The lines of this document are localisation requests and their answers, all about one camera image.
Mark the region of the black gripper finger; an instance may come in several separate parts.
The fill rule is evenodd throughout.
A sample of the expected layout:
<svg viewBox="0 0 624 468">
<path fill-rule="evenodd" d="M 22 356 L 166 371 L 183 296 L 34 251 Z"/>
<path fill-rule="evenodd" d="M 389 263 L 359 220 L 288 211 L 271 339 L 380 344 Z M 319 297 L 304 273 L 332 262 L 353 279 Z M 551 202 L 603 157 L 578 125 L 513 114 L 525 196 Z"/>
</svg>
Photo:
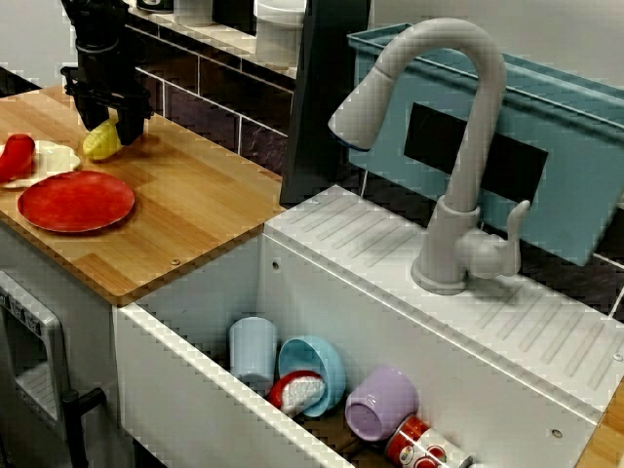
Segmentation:
<svg viewBox="0 0 624 468">
<path fill-rule="evenodd" d="M 132 144 L 143 133 L 145 108 L 142 105 L 123 106 L 117 109 L 117 117 L 115 128 L 121 144 Z"/>
<path fill-rule="evenodd" d="M 77 110 L 89 132 L 109 118 L 108 108 L 93 97 L 78 97 Z"/>
</svg>

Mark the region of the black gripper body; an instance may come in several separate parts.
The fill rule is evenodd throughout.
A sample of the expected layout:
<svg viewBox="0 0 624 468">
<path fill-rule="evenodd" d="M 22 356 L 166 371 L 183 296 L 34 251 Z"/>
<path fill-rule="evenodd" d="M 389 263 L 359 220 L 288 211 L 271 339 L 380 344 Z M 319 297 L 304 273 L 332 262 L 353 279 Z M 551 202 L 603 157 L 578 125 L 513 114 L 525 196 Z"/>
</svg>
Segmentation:
<svg viewBox="0 0 624 468">
<path fill-rule="evenodd" d="M 119 47 L 107 50 L 78 50 L 78 65 L 60 69 L 65 92 L 77 108 L 77 98 L 95 98 L 109 109 L 142 105 L 145 119 L 153 115 L 150 92 L 136 78 L 133 60 Z"/>
</svg>

